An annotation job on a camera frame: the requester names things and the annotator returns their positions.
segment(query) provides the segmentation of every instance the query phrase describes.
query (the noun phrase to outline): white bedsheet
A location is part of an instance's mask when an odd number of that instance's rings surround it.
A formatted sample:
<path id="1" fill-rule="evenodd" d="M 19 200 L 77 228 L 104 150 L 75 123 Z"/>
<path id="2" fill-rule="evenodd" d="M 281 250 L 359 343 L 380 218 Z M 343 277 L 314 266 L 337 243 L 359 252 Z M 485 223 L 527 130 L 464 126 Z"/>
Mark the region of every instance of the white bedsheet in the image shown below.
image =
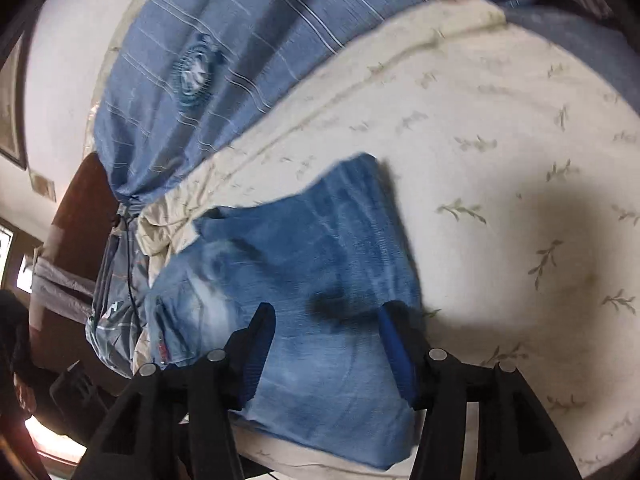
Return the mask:
<path id="1" fill-rule="evenodd" d="M 599 76 L 481 0 L 416 7 L 351 43 L 259 124 L 148 206 L 150 274 L 217 205 L 297 193 L 357 152 L 392 177 L 428 338 L 516 362 L 584 476 L 640 433 L 640 120 Z M 477 413 L 463 478 L 472 478 Z M 298 479 L 405 478 L 247 430 Z"/>

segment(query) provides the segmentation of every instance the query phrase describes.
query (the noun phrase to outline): blue fabric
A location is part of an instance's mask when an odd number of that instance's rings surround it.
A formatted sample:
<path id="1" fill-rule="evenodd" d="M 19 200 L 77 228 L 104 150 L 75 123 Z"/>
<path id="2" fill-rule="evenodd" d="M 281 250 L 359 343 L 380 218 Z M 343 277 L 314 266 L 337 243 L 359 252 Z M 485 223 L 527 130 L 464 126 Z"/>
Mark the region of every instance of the blue fabric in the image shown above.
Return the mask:
<path id="1" fill-rule="evenodd" d="M 400 396 L 413 406 L 418 397 L 415 365 L 404 347 L 400 334 L 386 308 L 378 310 L 378 329 Z"/>
<path id="2" fill-rule="evenodd" d="M 414 413 L 401 399 L 378 308 L 420 308 L 418 279 L 376 159 L 336 166 L 305 192 L 254 208 L 213 209 L 145 301 L 152 357 L 185 366 L 245 328 L 258 305 L 276 332 L 255 397 L 260 428 L 388 468 L 409 456 Z"/>
<path id="3" fill-rule="evenodd" d="M 348 41 L 424 1 L 149 0 L 95 121 L 114 194 L 153 202 Z"/>
<path id="4" fill-rule="evenodd" d="M 505 14 L 508 22 L 580 59 L 640 115 L 640 57 L 622 32 L 555 8 L 509 9 Z"/>

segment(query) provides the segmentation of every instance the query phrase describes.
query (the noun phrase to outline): leaf pattern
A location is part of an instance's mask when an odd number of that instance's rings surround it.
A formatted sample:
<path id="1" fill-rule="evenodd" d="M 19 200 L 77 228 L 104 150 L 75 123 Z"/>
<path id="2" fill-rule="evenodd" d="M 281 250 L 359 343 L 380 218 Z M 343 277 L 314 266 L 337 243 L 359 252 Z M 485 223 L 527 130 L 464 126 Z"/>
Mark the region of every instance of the leaf pattern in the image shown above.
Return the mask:
<path id="1" fill-rule="evenodd" d="M 422 74 L 422 79 L 420 79 L 419 84 L 426 90 L 431 84 L 431 81 L 437 81 L 436 76 L 433 74 L 433 72 L 425 72 L 424 74 Z"/>
<path id="2" fill-rule="evenodd" d="M 566 70 L 566 67 L 562 63 L 557 65 L 551 65 L 551 68 L 546 71 L 546 78 L 551 79 L 555 75 L 559 75 Z"/>
<path id="3" fill-rule="evenodd" d="M 400 121 L 400 124 L 396 126 L 396 134 L 400 134 L 404 130 L 411 130 L 412 126 L 415 123 L 419 123 L 420 121 L 423 121 L 428 118 L 429 116 L 426 114 L 423 114 L 422 112 L 413 111 L 410 116 L 403 117 L 402 121 Z"/>
<path id="4" fill-rule="evenodd" d="M 296 178 L 298 180 L 300 180 L 300 178 L 308 171 L 311 169 L 311 164 L 313 163 L 313 161 L 316 160 L 316 158 L 311 155 L 308 158 L 306 158 L 305 160 L 303 160 L 302 162 L 300 162 L 300 168 L 299 170 L 296 171 Z"/>
<path id="5" fill-rule="evenodd" d="M 636 134 L 628 134 L 625 130 L 613 136 L 613 142 L 624 142 L 625 144 L 635 144 L 638 142 Z"/>
<path id="6" fill-rule="evenodd" d="M 493 139 L 493 140 L 484 140 L 480 136 L 476 136 L 476 140 L 460 139 L 459 137 L 453 137 L 453 138 L 460 145 L 460 149 L 463 152 L 466 152 L 467 150 L 469 150 L 471 148 L 475 148 L 480 153 L 484 153 L 487 150 L 494 150 L 498 146 L 498 141 L 497 140 L 495 140 L 495 139 Z"/>
<path id="7" fill-rule="evenodd" d="M 496 85 L 480 85 L 478 86 L 478 91 L 481 94 L 492 94 L 492 95 L 512 95 L 513 91 L 511 89 L 505 88 L 504 86 L 496 86 Z"/>
<path id="8" fill-rule="evenodd" d="M 500 352 L 500 345 L 498 345 L 494 353 L 486 361 L 482 361 L 480 366 L 491 366 L 497 362 L 504 361 L 505 359 L 529 359 L 529 354 L 522 351 L 522 343 L 517 343 L 516 346 L 511 349 L 510 352 Z"/>
<path id="9" fill-rule="evenodd" d="M 575 173 L 575 174 L 580 173 L 580 168 L 576 168 L 575 166 L 572 166 L 570 158 L 566 160 L 566 164 L 564 165 L 564 168 L 558 168 L 558 165 L 554 162 L 553 167 L 551 168 L 551 171 L 546 172 L 546 181 L 550 182 L 552 179 L 564 180 L 567 177 L 567 175 L 572 173 Z"/>
<path id="10" fill-rule="evenodd" d="M 560 126 L 560 129 L 564 131 L 564 124 L 568 121 L 568 119 L 569 119 L 569 114 L 567 112 L 567 105 L 564 105 L 562 108 L 558 110 L 558 114 L 554 119 L 554 123 L 557 126 Z"/>
<path id="11" fill-rule="evenodd" d="M 619 430 L 621 430 L 622 428 L 628 428 L 628 427 L 630 427 L 632 425 L 633 424 L 631 423 L 631 419 L 629 418 L 629 414 L 627 413 L 625 415 L 625 418 L 623 418 L 622 420 L 618 420 L 617 422 L 615 422 L 613 424 L 613 426 L 608 431 L 604 431 L 603 433 L 601 433 L 600 436 L 598 437 L 598 440 L 602 440 L 607 436 L 608 437 L 612 437 Z"/>
<path id="12" fill-rule="evenodd" d="M 369 129 L 369 123 L 367 123 L 367 121 L 362 121 L 357 126 L 349 126 L 349 129 L 352 132 L 366 132 Z"/>
<path id="13" fill-rule="evenodd" d="M 441 311 L 441 310 L 442 310 L 441 308 L 436 308 L 434 310 L 424 309 L 422 311 L 422 316 L 431 319 L 432 317 L 436 317 L 438 315 L 439 311 Z"/>
<path id="14" fill-rule="evenodd" d="M 621 207 L 615 204 L 612 205 L 611 208 L 613 209 L 613 211 L 618 213 L 619 222 L 622 222 L 623 220 L 631 219 L 634 221 L 634 227 L 636 227 L 636 224 L 638 224 L 638 221 L 640 220 L 640 213 L 636 212 L 633 209 L 629 209 L 629 210 L 622 209 Z"/>
<path id="15" fill-rule="evenodd" d="M 607 103 L 612 103 L 613 104 L 618 104 L 618 101 L 620 99 L 620 94 L 617 92 L 608 92 L 606 94 L 602 95 L 602 98 L 607 102 Z"/>
<path id="16" fill-rule="evenodd" d="M 559 399 L 555 399 L 552 396 L 546 396 L 546 400 L 549 401 L 549 407 L 547 409 L 547 411 L 549 412 L 561 410 L 564 413 L 567 413 L 571 410 L 579 410 L 587 405 L 586 402 L 578 402 L 577 400 L 575 400 L 573 394 L 571 395 L 571 398 L 568 402 L 561 402 Z"/>
<path id="17" fill-rule="evenodd" d="M 442 213 L 443 211 L 446 211 L 447 213 L 451 213 L 456 221 L 460 221 L 461 214 L 466 214 L 471 216 L 471 218 L 478 220 L 479 222 L 482 222 L 486 225 L 486 219 L 478 214 L 478 211 L 480 211 L 480 209 L 481 207 L 477 204 L 469 207 L 464 207 L 462 204 L 462 199 L 457 198 L 449 205 L 441 205 L 436 209 L 436 213 Z"/>
<path id="18" fill-rule="evenodd" d="M 624 306 L 626 309 L 631 312 L 634 316 L 636 315 L 636 310 L 632 307 L 632 303 L 636 300 L 635 296 L 631 296 L 630 298 L 623 298 L 622 295 L 625 293 L 625 289 L 621 288 L 615 296 L 606 296 L 600 306 L 604 306 L 607 303 L 612 304 L 616 312 L 620 312 L 620 307 Z"/>
<path id="19" fill-rule="evenodd" d="M 540 278 L 542 277 L 546 264 L 551 262 L 554 267 L 557 267 L 554 253 L 556 249 L 563 243 L 564 242 L 562 240 L 554 240 L 553 242 L 551 242 L 551 246 L 548 249 L 540 249 L 539 251 L 536 251 L 536 254 L 542 256 L 542 259 L 540 260 L 540 264 L 537 267 L 529 269 L 529 275 L 536 275 L 536 281 L 534 282 L 536 290 L 540 288 Z"/>
<path id="20" fill-rule="evenodd" d="M 603 460 L 604 459 L 600 455 L 596 455 L 596 457 L 591 459 L 591 460 L 588 460 L 586 458 L 579 458 L 578 459 L 578 468 L 580 468 L 580 469 L 587 468 L 587 469 L 591 470 L 594 467 L 596 467 L 598 464 L 600 464 Z"/>

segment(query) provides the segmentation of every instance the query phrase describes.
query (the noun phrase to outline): blanket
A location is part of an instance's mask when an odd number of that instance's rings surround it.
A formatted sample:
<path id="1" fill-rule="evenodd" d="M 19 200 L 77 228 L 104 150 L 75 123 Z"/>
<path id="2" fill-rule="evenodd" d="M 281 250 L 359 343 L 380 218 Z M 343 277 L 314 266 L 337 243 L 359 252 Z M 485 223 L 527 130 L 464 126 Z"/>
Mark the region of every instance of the blanket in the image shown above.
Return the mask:
<path id="1" fill-rule="evenodd" d="M 425 1 L 148 0 L 95 117 L 114 194 L 153 202 L 353 38 Z"/>
<path id="2" fill-rule="evenodd" d="M 530 18 L 543 32 L 544 10 Z M 593 473 L 640 434 L 639 67 L 619 33 L 555 11 L 551 23 L 564 48 L 478 0 L 389 20 L 148 206 L 143 250 L 166 259 L 212 206 L 297 193 L 337 160 L 371 153 L 393 182 L 430 342 L 472 364 L 513 360 Z M 609 73 L 581 59 L 607 59 Z M 477 424 L 471 407 L 465 479 Z M 239 449 L 294 478 L 381 476 L 243 438 Z"/>
<path id="3" fill-rule="evenodd" d="M 378 468 L 407 458 L 414 414 L 377 310 L 401 300 L 419 319 L 420 293 L 376 160 L 357 156 L 273 203 L 213 209 L 196 228 L 145 300 L 152 361 L 192 364 L 267 301 L 276 332 L 244 420 Z"/>

